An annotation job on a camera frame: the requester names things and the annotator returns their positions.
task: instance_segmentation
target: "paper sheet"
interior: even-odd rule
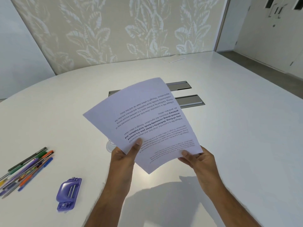
[[[181,157],[183,149],[192,154],[202,152],[179,104],[161,78],[124,88],[84,116],[126,154],[142,138],[135,162],[148,174]]]
[[[173,62],[176,62],[179,60],[183,60],[183,59],[185,59],[185,57],[181,58],[180,55],[173,55],[170,57],[163,57],[163,59],[169,63],[173,63]]]

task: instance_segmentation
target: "forearm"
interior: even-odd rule
[[[225,186],[217,188],[210,199],[226,227],[261,227]]]
[[[105,188],[85,227],[117,227],[124,198],[112,196]]]

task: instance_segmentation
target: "metal handle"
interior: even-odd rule
[[[272,10],[274,9],[274,7],[275,7],[276,4],[277,4],[277,3],[275,3],[275,4],[272,6],[271,11],[270,11],[268,17],[271,17],[271,12],[272,12]]]
[[[285,6],[287,6],[287,4],[283,5],[283,7],[281,7],[281,9],[280,9],[280,11],[279,11],[278,19],[281,18],[281,17],[280,17],[280,14],[282,13],[282,11],[283,11],[283,9],[284,9]]]

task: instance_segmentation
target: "paper hole punch lever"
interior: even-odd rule
[[[57,194],[59,212],[72,210],[75,206],[82,178],[71,178],[62,183]]]

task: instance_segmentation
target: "leaf pattern wallpaper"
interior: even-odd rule
[[[212,51],[225,0],[12,0],[56,74]]]

